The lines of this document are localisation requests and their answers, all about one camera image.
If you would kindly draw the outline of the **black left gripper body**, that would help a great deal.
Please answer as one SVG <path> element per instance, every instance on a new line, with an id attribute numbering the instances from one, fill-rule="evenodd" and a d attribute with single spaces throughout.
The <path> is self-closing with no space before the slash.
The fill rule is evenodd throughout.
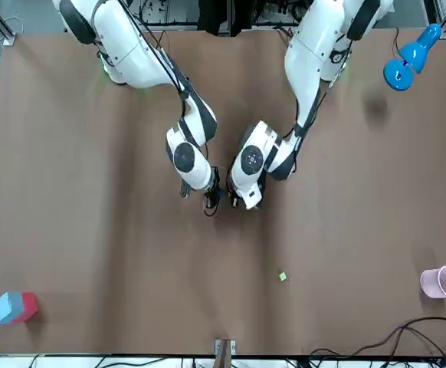
<path id="1" fill-rule="evenodd" d="M 234 189 L 233 185 L 231 183 L 227 184 L 227 192 L 228 192 L 228 198 L 230 201 L 230 206 L 233 209 L 237 209 L 238 206 L 243 202 L 244 200 L 240 195 L 237 193 L 237 191 Z"/>

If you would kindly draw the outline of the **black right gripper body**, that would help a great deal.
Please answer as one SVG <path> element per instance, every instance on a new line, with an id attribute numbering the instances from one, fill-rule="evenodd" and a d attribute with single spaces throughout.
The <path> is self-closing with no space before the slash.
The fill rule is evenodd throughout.
<path id="1" fill-rule="evenodd" d="M 210 182 L 208 184 L 208 188 L 206 189 L 206 193 L 211 196 L 219 196 L 220 191 L 221 187 L 220 187 L 219 170 L 218 167 L 212 167 Z"/>

